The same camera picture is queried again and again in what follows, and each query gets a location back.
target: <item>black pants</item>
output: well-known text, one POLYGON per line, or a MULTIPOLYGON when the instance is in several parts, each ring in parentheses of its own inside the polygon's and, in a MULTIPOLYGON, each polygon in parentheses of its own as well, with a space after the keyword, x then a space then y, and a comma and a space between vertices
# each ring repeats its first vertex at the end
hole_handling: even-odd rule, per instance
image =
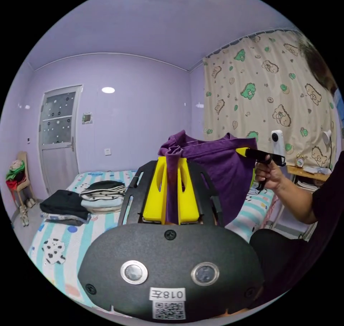
MULTIPOLYGON (((264 287, 268 288, 275 284, 275 278, 284 271, 290 260, 307 245, 307 242, 302 239, 288 239, 271 229, 260 229, 252 235, 250 245, 256 251, 261 264, 265 279, 264 287)), ((268 301, 263 291, 250 308, 266 302, 268 301)))

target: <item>hand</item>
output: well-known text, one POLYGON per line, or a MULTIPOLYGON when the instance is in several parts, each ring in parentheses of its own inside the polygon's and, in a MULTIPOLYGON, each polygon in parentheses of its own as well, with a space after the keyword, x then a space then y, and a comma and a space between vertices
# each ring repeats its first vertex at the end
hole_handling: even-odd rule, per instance
POLYGON ((263 182, 266 180, 265 188, 275 190, 279 187, 284 175, 281 169, 273 162, 268 165, 258 163, 255 167, 255 180, 257 182, 263 182))

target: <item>purple cloth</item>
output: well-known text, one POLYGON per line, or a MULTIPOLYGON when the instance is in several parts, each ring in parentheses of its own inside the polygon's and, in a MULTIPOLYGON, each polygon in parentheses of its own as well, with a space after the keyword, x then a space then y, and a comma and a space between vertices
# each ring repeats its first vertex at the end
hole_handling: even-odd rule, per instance
POLYGON ((200 141, 186 135, 184 130, 170 136, 158 153, 167 162, 166 221, 178 224, 178 160, 187 158, 207 171, 219 193, 224 224, 232 222, 244 204, 255 165, 255 160, 235 151, 241 147, 257 149, 255 138, 237 139, 228 133, 216 141, 200 141))

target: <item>cartoon print curtain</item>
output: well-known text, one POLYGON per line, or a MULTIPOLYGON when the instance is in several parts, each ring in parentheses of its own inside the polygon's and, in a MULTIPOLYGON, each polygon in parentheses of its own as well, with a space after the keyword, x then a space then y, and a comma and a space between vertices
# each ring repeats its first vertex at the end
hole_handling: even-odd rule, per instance
POLYGON ((203 60, 205 139, 226 133, 255 137, 258 149, 271 152, 271 131, 282 130, 286 159, 297 154, 305 165, 328 167, 330 146, 322 131, 332 131, 336 153, 336 111, 331 94, 308 71, 293 31, 246 37, 203 60))

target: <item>chair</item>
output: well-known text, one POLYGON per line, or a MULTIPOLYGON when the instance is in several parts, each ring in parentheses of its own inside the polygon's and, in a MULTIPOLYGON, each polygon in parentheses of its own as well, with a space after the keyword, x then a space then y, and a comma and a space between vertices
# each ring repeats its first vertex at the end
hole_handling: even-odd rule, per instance
POLYGON ((27 153, 26 152, 22 152, 20 151, 18 154, 17 154, 17 159, 18 160, 22 160, 24 161, 24 164, 25 164, 25 177, 26 177, 26 180, 24 182, 22 182, 21 184, 19 184, 17 186, 16 189, 14 189, 14 191, 18 194, 18 197, 19 197, 19 201, 20 201, 20 204, 22 205, 23 208, 25 208, 25 205, 23 203, 23 200, 20 196, 20 192, 21 190, 25 189, 26 187, 29 187, 30 189, 30 192, 31 192, 31 195, 32 195, 32 198, 35 202, 37 202, 37 199, 32 191, 32 187, 31 187, 31 184, 30 184, 30 179, 29 179, 29 172, 28 172, 28 156, 27 156, 27 153))

